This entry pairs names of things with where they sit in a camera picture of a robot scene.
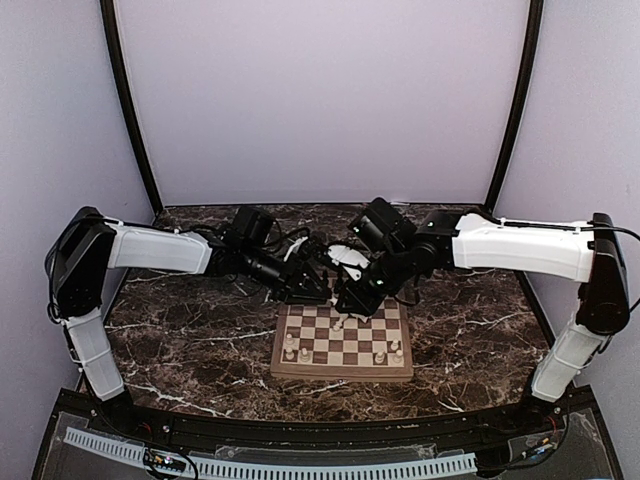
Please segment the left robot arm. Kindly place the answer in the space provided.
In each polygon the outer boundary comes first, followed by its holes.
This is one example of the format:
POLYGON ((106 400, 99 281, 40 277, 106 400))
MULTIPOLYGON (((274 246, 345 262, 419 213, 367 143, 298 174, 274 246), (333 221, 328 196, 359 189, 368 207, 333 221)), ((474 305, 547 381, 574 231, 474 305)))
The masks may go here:
POLYGON ((49 320, 63 328, 71 358, 92 393, 106 402, 103 421, 120 436, 141 427, 140 412, 116 365, 103 318, 107 274, 115 270, 222 278, 247 277, 271 299, 289 305, 322 305, 331 293, 327 279, 297 253, 278 257, 267 237, 275 218, 258 207, 240 207, 219 227, 161 229, 127 223, 81 208, 56 239, 44 261, 49 320))

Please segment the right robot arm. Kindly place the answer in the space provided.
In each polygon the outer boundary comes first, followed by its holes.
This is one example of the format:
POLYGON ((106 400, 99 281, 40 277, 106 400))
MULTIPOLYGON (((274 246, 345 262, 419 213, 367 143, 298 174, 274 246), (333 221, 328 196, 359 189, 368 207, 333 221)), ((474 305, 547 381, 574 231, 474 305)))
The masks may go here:
POLYGON ((332 263, 349 277, 335 301, 342 314, 370 317, 408 280, 438 269, 497 268, 579 284, 577 311, 536 367, 530 396, 511 410, 510 424, 521 434, 534 432, 547 420, 548 403, 561 398, 601 346, 630 320, 619 230, 606 214, 562 224, 440 210, 415 226, 393 208, 369 206, 350 228, 373 256, 342 244, 328 247, 332 263))

